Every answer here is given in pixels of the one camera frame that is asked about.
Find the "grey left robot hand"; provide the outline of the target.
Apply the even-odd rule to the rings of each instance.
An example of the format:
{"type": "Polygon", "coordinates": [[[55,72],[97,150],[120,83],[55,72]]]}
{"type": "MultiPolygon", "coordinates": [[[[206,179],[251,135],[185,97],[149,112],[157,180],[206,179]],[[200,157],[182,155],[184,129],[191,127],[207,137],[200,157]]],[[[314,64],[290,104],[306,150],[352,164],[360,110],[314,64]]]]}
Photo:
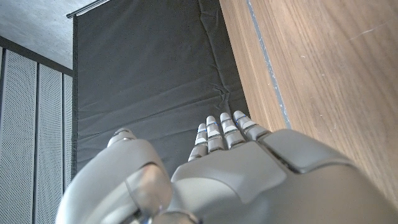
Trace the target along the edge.
{"type": "Polygon", "coordinates": [[[199,125],[169,175],[121,128],[67,188],[57,223],[396,223],[397,209],[346,156],[240,111],[199,125]]]}

